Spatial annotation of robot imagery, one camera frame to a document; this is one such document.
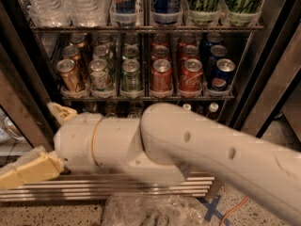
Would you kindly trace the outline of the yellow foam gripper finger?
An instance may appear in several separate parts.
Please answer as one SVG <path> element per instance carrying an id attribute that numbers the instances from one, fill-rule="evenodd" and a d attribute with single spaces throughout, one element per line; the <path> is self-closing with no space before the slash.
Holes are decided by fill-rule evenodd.
<path id="1" fill-rule="evenodd" d="M 47 107 L 60 125 L 77 116 L 77 111 L 67 106 L 51 102 Z"/>
<path id="2" fill-rule="evenodd" d="M 48 153 L 39 146 L 0 169 L 0 188 L 13 189 L 25 184 L 55 179 L 64 167 L 64 162 L 56 151 Z"/>

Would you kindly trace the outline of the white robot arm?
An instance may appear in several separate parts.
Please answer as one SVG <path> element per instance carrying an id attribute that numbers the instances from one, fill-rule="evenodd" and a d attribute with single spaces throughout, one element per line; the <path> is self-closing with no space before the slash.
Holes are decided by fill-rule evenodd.
<path id="1" fill-rule="evenodd" d="M 236 187 L 291 226 L 301 226 L 301 155 L 173 104 L 150 105 L 138 119 L 82 113 L 65 121 L 55 148 L 38 147 L 1 169 L 12 189 L 63 170 L 119 170 L 159 186 L 183 182 L 192 168 Z"/>

